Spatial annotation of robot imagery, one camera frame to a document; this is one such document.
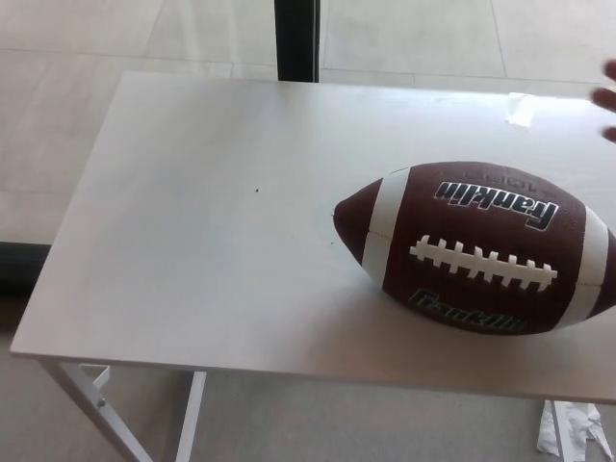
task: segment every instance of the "football laces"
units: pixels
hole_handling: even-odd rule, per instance
[[[469,270],[469,278],[475,279],[482,273],[486,282],[491,282],[494,276],[500,276],[504,287],[508,287],[512,279],[517,279],[521,289],[526,289],[534,282],[539,284],[539,292],[545,291],[558,276],[558,271],[547,263],[537,267],[533,260],[527,260],[525,265],[518,265],[518,257],[515,255],[509,255],[504,262],[499,260],[498,252],[490,252],[485,257],[480,247],[475,247],[474,253],[471,254],[463,251],[464,245],[460,242],[456,242],[451,249],[443,239],[439,240],[438,245],[430,244],[428,240],[429,236],[423,236],[410,248],[409,253],[419,261],[426,258],[432,260],[432,265],[436,268],[444,263],[448,264],[449,272],[453,274],[464,268]]]

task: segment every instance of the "table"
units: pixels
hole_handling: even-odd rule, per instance
[[[609,115],[534,98],[522,126],[514,99],[126,74],[12,352],[130,460],[149,457],[81,363],[193,372],[177,460],[216,369],[616,402],[616,310],[519,338],[450,329],[384,296],[333,228],[340,199],[445,160],[543,176],[616,228]]]

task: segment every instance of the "paper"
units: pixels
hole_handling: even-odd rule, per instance
[[[599,415],[597,406],[594,404],[568,401],[563,401],[563,404],[567,412],[567,422],[564,423],[564,425],[566,425],[566,428],[569,430],[575,462],[584,462],[586,460],[586,440],[597,441],[602,447],[603,452],[605,452],[605,455],[611,460],[614,460],[609,444],[607,440],[605,440],[605,434],[603,433],[603,427],[601,425],[601,416]],[[558,444],[556,443],[552,407],[549,401],[546,401],[543,407],[537,449],[542,452],[560,455],[558,453]]]
[[[529,127],[534,115],[534,100],[532,94],[509,93],[509,114],[507,122],[512,125]]]

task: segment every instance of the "football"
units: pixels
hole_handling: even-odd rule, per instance
[[[485,334],[547,332],[616,304],[616,241],[553,183],[479,162],[395,171],[336,206],[371,279],[422,315]]]

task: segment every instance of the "hand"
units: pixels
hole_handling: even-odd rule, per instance
[[[616,81],[616,60],[609,60],[603,65],[603,74],[613,81]],[[595,89],[590,97],[593,103],[600,108],[616,113],[616,93],[614,91],[608,89]],[[604,128],[603,137],[606,140],[616,142],[616,127]]]

